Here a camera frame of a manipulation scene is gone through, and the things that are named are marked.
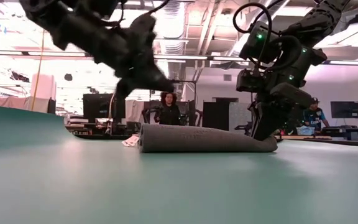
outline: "person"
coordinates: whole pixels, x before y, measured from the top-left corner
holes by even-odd
[[[314,97],[310,107],[303,112],[305,125],[313,127],[317,134],[321,132],[321,122],[323,122],[326,127],[329,127],[329,123],[324,115],[324,112],[318,107],[318,103],[318,99]]]
[[[160,124],[180,125],[180,110],[176,102],[176,94],[161,93],[162,108],[155,113],[154,121]]]

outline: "woman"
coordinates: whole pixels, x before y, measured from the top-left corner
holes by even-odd
[[[180,110],[174,93],[161,93],[162,108],[155,113],[154,121],[160,124],[180,125]]]

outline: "computer monitor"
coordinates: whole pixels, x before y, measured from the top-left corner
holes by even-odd
[[[83,113],[84,118],[90,123],[94,123],[96,118],[108,118],[109,105],[112,93],[103,94],[84,94],[83,95]],[[113,108],[116,106],[116,119],[125,118],[125,100],[116,101],[111,105],[111,114],[114,116]]]
[[[358,101],[332,101],[332,118],[358,118]]]

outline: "rolled towel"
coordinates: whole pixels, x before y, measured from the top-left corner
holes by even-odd
[[[144,124],[138,147],[144,153],[273,152],[273,136],[264,141],[213,128]]]

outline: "black shirt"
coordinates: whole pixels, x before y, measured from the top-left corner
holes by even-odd
[[[157,121],[157,118],[160,118],[160,124],[167,125],[180,125],[180,110],[177,105],[163,105],[162,108],[155,113],[154,121]]]
[[[314,127],[316,131],[321,130],[321,122],[326,119],[321,108],[315,110],[307,109],[303,112],[303,117],[305,122],[309,122],[309,126]]]

